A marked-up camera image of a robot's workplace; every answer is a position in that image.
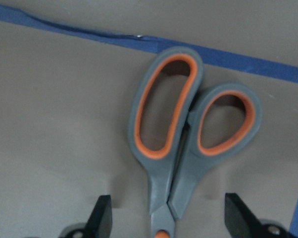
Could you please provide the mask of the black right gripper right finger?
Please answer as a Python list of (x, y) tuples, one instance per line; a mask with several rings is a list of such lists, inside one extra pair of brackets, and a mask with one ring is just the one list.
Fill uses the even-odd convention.
[(225, 194), (225, 226), (232, 238), (267, 238), (264, 225), (236, 193)]

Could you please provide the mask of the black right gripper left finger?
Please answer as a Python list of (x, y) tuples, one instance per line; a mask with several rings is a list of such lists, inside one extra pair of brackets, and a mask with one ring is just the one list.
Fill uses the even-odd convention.
[(85, 238), (109, 238), (112, 230), (111, 196), (101, 195), (84, 227)]

